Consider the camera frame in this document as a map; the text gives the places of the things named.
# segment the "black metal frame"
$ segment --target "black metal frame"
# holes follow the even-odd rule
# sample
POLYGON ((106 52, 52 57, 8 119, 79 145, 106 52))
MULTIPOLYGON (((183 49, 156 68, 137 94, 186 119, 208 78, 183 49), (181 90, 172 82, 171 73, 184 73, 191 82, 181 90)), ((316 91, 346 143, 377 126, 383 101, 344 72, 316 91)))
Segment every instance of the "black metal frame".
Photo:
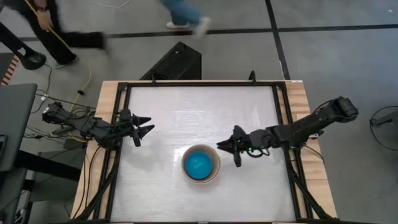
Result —
MULTIPOLYGON (((279 94, 278 90, 282 92, 282 97, 286 109, 286 114, 287 114, 287 119, 288 123, 293 123, 293 118, 292 118, 292 112, 290 110, 290 105, 289 105, 289 99, 287 96, 287 88, 285 82, 257 82, 255 78, 255 74, 251 74, 250 79, 252 80, 251 82, 139 82, 139 83, 119 83, 117 93, 116 93, 116 99, 115 99, 115 104, 113 108, 113 115, 112 115, 112 123, 116 121, 116 115, 119 113, 119 105, 121 103, 121 96, 122 92, 126 91, 126 97, 124 100, 124 105, 123 109, 128 109, 129 106, 129 100, 130 100, 130 95, 131 95, 131 88, 134 87, 151 87, 151 86, 162 86, 162 87, 167 87, 167 86, 270 86, 272 87, 272 92, 274 94, 274 101, 275 101, 275 108, 277 110, 277 118, 279 124, 283 124, 283 119, 282 119, 282 111, 280 107, 280 102, 279 102, 279 94)), ((289 148, 284 147, 283 148, 284 156, 285 156, 285 163, 286 163, 286 168, 288 164, 290 164, 292 161, 290 159, 290 154, 289 154, 289 148)), ((103 162, 103 167, 101 171, 101 178, 100 178, 100 183, 99 186, 102 186, 104 184, 104 181, 107 176, 107 170, 109 166, 109 160, 111 158, 111 152, 106 151, 105 157, 104 157, 104 162, 103 162)), ((120 151, 116 151, 116 155, 114 158, 114 164, 119 164, 120 161, 120 151)), ((298 170, 298 176, 300 180, 302 181, 303 185, 305 188, 307 188, 306 181, 305 181, 305 176, 304 176, 304 170, 303 170, 303 165, 301 161, 301 157, 299 152, 295 152, 295 160, 294 162, 296 163, 297 170, 298 170)), ((116 179, 113 179, 111 185, 110 185, 110 190, 109 190, 109 195, 108 195, 108 202, 107 202, 107 207, 106 207, 106 215, 105 219, 110 220, 111 219, 111 211, 112 211, 112 206, 113 206, 113 198, 114 198, 114 192, 115 192, 115 186, 116 186, 116 179)), ((301 217, 300 213, 300 207, 299 207, 299 200, 297 198, 297 191, 295 188, 295 183, 292 178, 289 177, 289 185, 290 185, 290 193, 292 194, 292 202, 293 202, 293 207, 294 207, 294 213, 295 213, 295 218, 298 220, 301 217)), ((305 208, 307 212, 307 218, 312 218, 312 209, 310 207, 310 204, 307 202, 307 200, 304 198, 305 201, 305 208)), ((99 219, 100 215, 100 206, 101 202, 97 204, 94 210, 94 217, 93 219, 99 219)))

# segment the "gray floor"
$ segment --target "gray floor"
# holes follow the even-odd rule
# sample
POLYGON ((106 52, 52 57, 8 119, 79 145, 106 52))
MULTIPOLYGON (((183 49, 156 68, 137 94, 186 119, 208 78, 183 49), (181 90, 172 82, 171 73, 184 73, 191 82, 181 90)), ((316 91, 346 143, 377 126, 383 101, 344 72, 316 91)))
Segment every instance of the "gray floor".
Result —
MULTIPOLYGON (((114 6, 124 2, 97 1, 114 6)), ((263 0, 190 2, 214 19, 213 29, 271 27, 263 0)), ((159 32, 166 31, 164 24, 169 20, 167 11, 155 0, 132 0, 122 9, 101 7, 88 0, 59 3, 69 30, 159 32)), ((272 5, 279 27, 398 24, 395 0, 273 0, 272 5)), ((5 9, 0 21, 19 37, 34 36, 15 12, 5 9)), ((369 118, 378 108, 398 105, 398 29, 289 32, 280 33, 280 38, 290 76, 304 81, 312 108, 342 95, 350 97, 360 111, 355 122, 330 126, 320 140, 338 216, 359 222, 396 223, 398 152, 377 144, 369 131, 369 118)), ((247 79, 251 70, 260 79, 283 78, 272 33, 209 35, 200 41, 190 36, 124 38, 109 41, 111 56, 98 50, 76 50, 81 62, 53 71, 50 95, 73 100, 91 67, 93 78, 80 103, 95 106, 103 80, 139 79, 178 41, 203 54, 203 79, 247 79)), ((39 42, 27 44, 46 53, 39 42)), ((8 49, 0 45, 0 52, 8 49)), ((12 84, 34 82, 45 88, 48 72, 47 67, 28 72, 19 65, 12 84)), ((39 114, 32 115, 29 123, 46 131, 56 128, 43 123, 39 114)), ((398 148, 396 128, 386 125, 375 131, 382 142, 398 148)), ((48 141, 26 140, 22 147, 30 152, 61 150, 60 145, 48 141)), ((31 224, 67 217, 61 202, 37 203, 34 209, 31 224)))

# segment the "wooden table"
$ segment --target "wooden table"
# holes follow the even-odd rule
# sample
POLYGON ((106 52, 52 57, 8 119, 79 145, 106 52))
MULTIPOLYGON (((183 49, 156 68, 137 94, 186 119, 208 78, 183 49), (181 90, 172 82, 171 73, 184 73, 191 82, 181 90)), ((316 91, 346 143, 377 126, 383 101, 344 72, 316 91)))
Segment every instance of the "wooden table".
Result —
MULTIPOLYGON (((102 118, 107 122, 111 122, 114 103, 116 99, 116 92, 118 88, 118 84, 120 82, 129 82, 129 83, 150 83, 150 81, 105 81, 103 82, 103 86, 101 88, 101 93, 99 94, 98 105, 96 108, 96 116, 102 118)), ((165 81, 165 82, 184 82, 181 80, 178 81, 165 81)), ((203 80, 198 81, 186 81, 186 82, 203 82, 203 80)), ((213 81, 206 81, 206 82, 225 82, 225 80, 213 80, 213 81)), ((228 81, 228 82, 251 82, 251 81, 228 81)), ((303 118, 304 116, 310 114, 310 107, 308 105, 307 95, 305 93, 304 84, 302 81, 283 81, 286 84, 287 94, 289 97, 290 109, 292 111, 292 118, 294 121, 303 118)), ((124 104, 125 94, 121 96, 121 103, 120 107, 123 107, 124 104)), ((282 117, 284 123, 287 122, 286 110, 284 107, 284 101, 282 95, 279 94, 279 101, 282 110, 282 117)), ((308 146, 315 149, 316 151, 320 152, 318 141, 309 140, 308 146)), ((94 197, 95 193, 97 193, 98 186, 100 183, 100 176, 101 170, 103 167, 104 155, 105 150, 100 150, 97 152, 95 158, 93 158, 93 154, 98 148, 98 145, 95 141, 89 142, 87 150, 86 150, 86 186, 83 185, 83 174, 81 173, 80 181, 78 185, 78 189, 76 192, 75 202, 73 204, 72 210, 72 217, 75 216, 76 212, 79 215, 84 207, 86 199, 88 199, 88 203, 94 197), (86 194, 83 195, 83 188, 87 189, 88 185, 88 164, 90 161, 94 159, 93 166, 91 169, 91 178, 90 178, 90 190, 88 192, 88 197, 86 198, 86 194), (79 204, 83 198, 83 205, 81 209, 77 211, 79 204)), ((333 216, 336 217, 335 205, 333 203, 333 198, 331 196, 330 187, 328 183, 328 177, 326 175, 325 166, 323 165, 322 160, 316 155, 314 152, 303 148, 301 153, 301 159, 303 163, 305 178, 307 181, 308 190, 317 200, 317 202, 325 209, 325 211, 333 216)), ((110 170, 111 164, 113 162, 114 156, 111 155, 111 159, 109 161, 110 165, 108 166, 110 170)), ((298 194, 298 201, 300 205, 300 212, 302 217, 307 217, 305 212, 305 205, 303 202, 302 194, 300 193, 299 189, 297 189, 298 194)), ((101 210, 99 213, 99 218, 104 218, 106 213, 106 205, 108 202, 108 190, 105 192, 103 199, 101 201, 101 210)))

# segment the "bowl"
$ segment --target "bowl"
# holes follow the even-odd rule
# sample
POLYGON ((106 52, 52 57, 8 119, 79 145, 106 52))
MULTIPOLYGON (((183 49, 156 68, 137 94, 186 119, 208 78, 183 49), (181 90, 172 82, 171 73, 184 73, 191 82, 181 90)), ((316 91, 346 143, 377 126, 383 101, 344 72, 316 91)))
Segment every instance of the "bowl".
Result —
POLYGON ((207 184, 217 177, 220 163, 220 157, 212 147, 199 144, 184 152, 181 168, 188 180, 196 184, 207 184))

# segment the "yellow cable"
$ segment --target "yellow cable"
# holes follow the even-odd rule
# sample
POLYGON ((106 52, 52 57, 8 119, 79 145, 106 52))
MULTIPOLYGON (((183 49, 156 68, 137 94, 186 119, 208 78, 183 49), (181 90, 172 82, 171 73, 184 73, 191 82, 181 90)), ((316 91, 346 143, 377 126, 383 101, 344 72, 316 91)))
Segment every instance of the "yellow cable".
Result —
MULTIPOLYGON (((29 6, 29 8, 33 11, 33 13, 37 16, 37 12, 36 12, 36 10, 34 9, 34 7, 31 5, 31 3, 28 1, 28 0, 25 0, 25 2, 26 2, 26 4, 29 6)), ((50 30, 50 32, 61 42, 61 43, 63 43, 69 50, 71 50, 70 49, 70 47, 69 47, 69 45, 51 28, 51 27, 49 27, 49 30, 50 30)), ((88 80, 87 80, 87 82, 86 82, 86 84, 83 86, 83 88, 81 89, 81 91, 83 91, 87 86, 88 86, 88 84, 90 83, 90 81, 91 81, 91 76, 92 76, 92 74, 93 74, 93 72, 92 72, 92 70, 89 68, 89 70, 90 70, 90 76, 88 77, 88 80)), ((80 96, 80 94, 77 94, 77 96, 76 96, 76 98, 75 98, 75 100, 73 101, 73 104, 72 104, 72 106, 71 106, 71 108, 70 108, 70 111, 69 112, 71 112, 72 110, 73 110, 73 107, 75 106, 75 103, 77 102, 77 100, 79 99, 79 96, 80 96)), ((81 140, 81 139, 78 139, 78 138, 75 138, 75 137, 73 137, 72 136, 72 133, 69 131, 69 135, 70 135, 70 137, 72 138, 72 139, 74 139, 74 140, 76 140, 76 141, 78 141, 78 142, 87 142, 87 141, 85 141, 85 140, 81 140)))

